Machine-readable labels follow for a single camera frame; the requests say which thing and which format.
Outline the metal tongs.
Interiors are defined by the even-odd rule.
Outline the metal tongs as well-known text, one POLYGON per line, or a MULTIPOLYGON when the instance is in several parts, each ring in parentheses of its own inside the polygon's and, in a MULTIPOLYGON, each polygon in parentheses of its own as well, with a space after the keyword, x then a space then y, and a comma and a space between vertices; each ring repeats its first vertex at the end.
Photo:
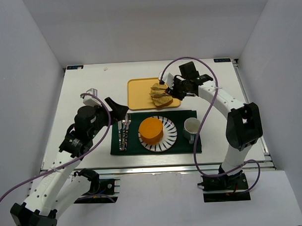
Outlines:
POLYGON ((151 88, 151 92, 149 93, 149 95, 152 98, 161 98, 161 97, 169 97, 170 95, 167 94, 166 89, 165 88, 151 88))

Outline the seeded bread slice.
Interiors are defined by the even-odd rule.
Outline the seeded bread slice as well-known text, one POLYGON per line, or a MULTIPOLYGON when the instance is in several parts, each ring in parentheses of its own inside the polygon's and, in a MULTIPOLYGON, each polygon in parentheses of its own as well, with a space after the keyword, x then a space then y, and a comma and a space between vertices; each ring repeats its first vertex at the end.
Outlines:
POLYGON ((151 87, 151 92, 149 93, 149 95, 152 97, 152 98, 160 98, 160 97, 165 97, 165 96, 169 96, 167 93, 166 93, 166 90, 167 90, 167 85, 165 84, 154 84, 152 87, 151 87))
POLYGON ((156 108, 162 108, 169 106, 174 101, 174 99, 171 96, 161 96, 159 98, 152 98, 152 101, 156 108))

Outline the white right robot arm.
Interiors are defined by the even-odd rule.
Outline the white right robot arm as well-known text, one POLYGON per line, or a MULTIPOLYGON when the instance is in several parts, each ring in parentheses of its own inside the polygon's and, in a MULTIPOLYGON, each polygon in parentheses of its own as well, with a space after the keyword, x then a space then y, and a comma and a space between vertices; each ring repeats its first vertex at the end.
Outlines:
POLYGON ((189 94, 202 98, 226 118, 229 146, 217 176, 228 179, 239 176, 249 150, 263 134, 258 106, 232 97, 219 86, 215 74, 200 75, 191 61, 180 65, 179 70, 180 75, 165 71, 160 74, 160 81, 168 86, 166 92, 179 100, 189 94))

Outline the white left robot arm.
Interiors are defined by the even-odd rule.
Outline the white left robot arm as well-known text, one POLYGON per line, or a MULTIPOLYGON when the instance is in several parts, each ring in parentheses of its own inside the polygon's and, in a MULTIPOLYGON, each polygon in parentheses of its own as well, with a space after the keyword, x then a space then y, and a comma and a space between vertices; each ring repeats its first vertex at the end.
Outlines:
POLYGON ((82 162, 83 155, 93 147, 93 139, 104 127, 125 118, 128 107, 106 98, 107 106, 95 98, 83 96, 84 106, 77 110, 59 146, 59 152, 49 172, 21 204, 14 204, 10 214, 17 226, 57 226, 58 218, 80 196, 97 194, 99 174, 91 169, 77 172, 73 181, 64 183, 82 162))

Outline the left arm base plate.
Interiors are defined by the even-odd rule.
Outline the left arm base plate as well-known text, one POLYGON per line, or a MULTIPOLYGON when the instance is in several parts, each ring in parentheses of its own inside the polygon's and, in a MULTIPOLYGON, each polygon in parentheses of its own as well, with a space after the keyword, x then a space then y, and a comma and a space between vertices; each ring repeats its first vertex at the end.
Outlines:
POLYGON ((99 188, 84 193, 75 204, 103 204, 115 203, 120 192, 120 179, 102 178, 99 180, 99 188))

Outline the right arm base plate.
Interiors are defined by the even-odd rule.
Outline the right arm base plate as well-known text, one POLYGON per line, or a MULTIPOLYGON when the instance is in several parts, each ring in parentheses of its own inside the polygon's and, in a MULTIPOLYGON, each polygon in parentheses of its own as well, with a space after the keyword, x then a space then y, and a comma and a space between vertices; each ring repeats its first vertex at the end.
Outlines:
POLYGON ((203 192, 205 203, 251 200, 249 192, 245 192, 248 182, 244 173, 218 178, 202 176, 197 186, 203 192))

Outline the round orange bread loaf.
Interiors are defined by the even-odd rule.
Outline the round orange bread loaf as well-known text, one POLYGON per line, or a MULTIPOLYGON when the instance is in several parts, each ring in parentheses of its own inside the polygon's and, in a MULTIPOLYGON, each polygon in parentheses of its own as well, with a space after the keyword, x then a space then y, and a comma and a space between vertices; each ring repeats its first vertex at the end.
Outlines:
POLYGON ((153 117, 144 119, 139 126, 139 133, 144 143, 156 145, 164 135, 162 121, 153 117))

